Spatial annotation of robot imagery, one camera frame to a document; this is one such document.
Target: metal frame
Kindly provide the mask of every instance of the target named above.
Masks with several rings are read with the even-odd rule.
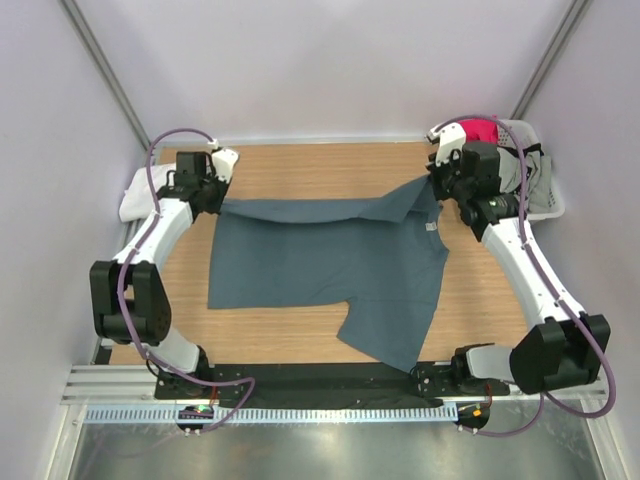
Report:
[[[591,6],[591,3],[592,0],[573,0],[560,25],[558,25],[558,28],[553,34],[553,37],[551,37],[549,46],[538,62],[533,75],[531,75],[524,92],[511,113],[512,119],[521,120],[527,113],[531,102],[540,90],[543,82],[549,76],[551,68],[558,61],[560,54],[564,51],[569,39],[573,36],[578,24]]]
[[[134,404],[172,403],[173,400],[156,400],[153,397],[156,378],[144,366],[137,365],[76,365],[72,367],[61,405],[87,405],[90,403]],[[511,394],[494,397],[494,401],[536,400],[538,395],[526,395],[515,385]],[[599,399],[607,394],[606,383],[598,379],[591,385],[559,390],[556,397],[562,400]],[[445,402],[482,402],[485,397],[442,397]],[[183,403],[194,403],[185,400]]]
[[[596,412],[604,406],[604,400],[588,398],[581,401],[585,412]],[[596,418],[587,422],[591,439],[596,448],[600,465],[608,479],[638,478],[633,466],[625,458],[633,458],[633,454],[626,451],[626,445],[621,440],[622,432],[617,419],[611,415]]]
[[[220,144],[230,146],[253,145],[323,145],[353,143],[418,143],[424,142],[424,135],[354,136],[354,137],[301,137],[301,138],[218,138]],[[188,147],[189,140],[165,140],[159,143],[164,148]]]
[[[85,405],[65,405],[60,408],[64,418],[58,431],[46,474],[43,477],[48,480],[69,478],[86,413]]]
[[[151,140],[149,140],[149,136],[147,132],[145,132],[140,119],[138,118],[138,114],[134,110],[127,94],[125,93],[122,85],[120,85],[120,81],[118,77],[116,77],[115,72],[111,68],[109,64],[109,60],[107,56],[102,51],[102,47],[98,43],[98,40],[93,35],[87,20],[84,18],[82,14],[82,10],[78,6],[76,0],[58,0],[60,6],[69,17],[69,21],[73,26],[73,29],[76,31],[78,36],[80,37],[80,41],[84,45],[87,53],[93,60],[96,65],[98,72],[102,76],[103,80],[107,84],[107,87],[113,94],[117,104],[120,106],[123,115],[126,117],[129,126],[135,137],[140,142],[140,145],[146,150],[149,148],[151,144]]]

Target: garment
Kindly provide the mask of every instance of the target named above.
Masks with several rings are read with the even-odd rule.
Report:
[[[500,191],[520,194],[522,173],[518,152],[514,148],[498,147],[500,152]],[[524,149],[527,160],[527,211],[547,213],[551,195],[551,157],[545,155],[539,143]]]
[[[347,301],[338,338],[409,371],[436,309],[448,250],[428,177],[356,200],[226,200],[210,308]]]
[[[175,163],[153,165],[151,167],[151,178],[156,191],[167,183],[167,172],[175,169]],[[169,185],[173,185],[173,175],[169,176]],[[151,199],[151,191],[147,181],[147,172],[145,168],[140,168],[133,176],[131,185],[124,192],[124,198],[119,210],[120,221],[126,223],[147,218],[152,210],[153,200]]]
[[[463,120],[460,126],[467,134],[467,142],[498,143],[498,125],[489,120]]]

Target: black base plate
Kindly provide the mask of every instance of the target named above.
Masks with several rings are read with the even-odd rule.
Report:
[[[449,364],[419,362],[411,374],[382,363],[216,365],[214,381],[254,377],[256,386],[246,402],[248,408],[277,409],[382,409],[432,408],[440,397],[484,396],[486,380],[457,382]],[[494,396],[509,394],[506,384],[489,380]],[[222,407],[233,407],[246,392],[247,384],[218,389]],[[211,389],[190,395],[169,385],[156,386],[159,400],[193,398],[209,400]]]

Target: metal floor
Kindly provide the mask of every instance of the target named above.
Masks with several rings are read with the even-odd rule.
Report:
[[[487,430],[519,427],[536,408],[536,401],[495,402]],[[228,426],[188,438],[176,431],[170,424],[85,425],[69,478],[605,478],[586,421],[548,402],[532,429],[507,439],[472,436],[451,423]]]

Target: pink cloth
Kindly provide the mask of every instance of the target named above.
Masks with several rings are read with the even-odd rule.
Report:
[[[467,142],[498,143],[498,126],[489,120],[464,120],[460,125],[467,134]]]

